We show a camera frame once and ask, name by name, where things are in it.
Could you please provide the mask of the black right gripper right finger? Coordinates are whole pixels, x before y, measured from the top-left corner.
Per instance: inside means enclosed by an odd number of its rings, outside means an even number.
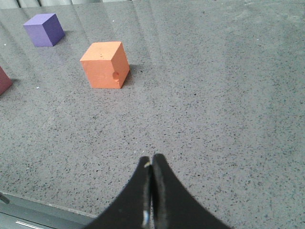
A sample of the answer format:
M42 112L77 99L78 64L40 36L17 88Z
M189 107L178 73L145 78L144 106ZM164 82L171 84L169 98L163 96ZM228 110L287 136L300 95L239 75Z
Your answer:
M153 217L156 229L227 229L185 189L162 154L153 166Z

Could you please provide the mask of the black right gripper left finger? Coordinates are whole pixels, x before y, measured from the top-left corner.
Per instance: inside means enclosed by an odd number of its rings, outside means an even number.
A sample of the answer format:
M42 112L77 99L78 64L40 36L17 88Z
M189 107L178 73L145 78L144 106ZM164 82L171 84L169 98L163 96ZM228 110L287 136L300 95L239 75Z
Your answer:
M138 166L119 196L87 229L149 229L152 166L147 156Z

